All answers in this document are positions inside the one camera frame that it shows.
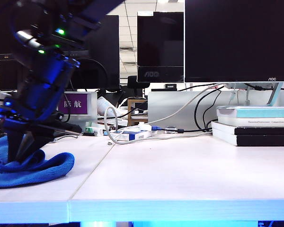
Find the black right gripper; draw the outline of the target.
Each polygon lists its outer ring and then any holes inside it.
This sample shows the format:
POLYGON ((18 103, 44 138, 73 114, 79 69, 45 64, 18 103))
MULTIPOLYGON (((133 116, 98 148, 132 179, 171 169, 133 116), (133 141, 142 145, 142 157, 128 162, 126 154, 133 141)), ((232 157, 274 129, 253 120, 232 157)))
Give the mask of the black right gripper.
POLYGON ((62 115, 56 111, 74 70, 80 67, 79 61, 65 55, 7 55, 5 60, 16 61, 30 71, 17 93, 5 97, 0 105, 2 129, 8 138, 8 162, 15 160, 19 148, 23 162, 44 145, 43 136, 82 132, 80 126, 62 122, 62 115))

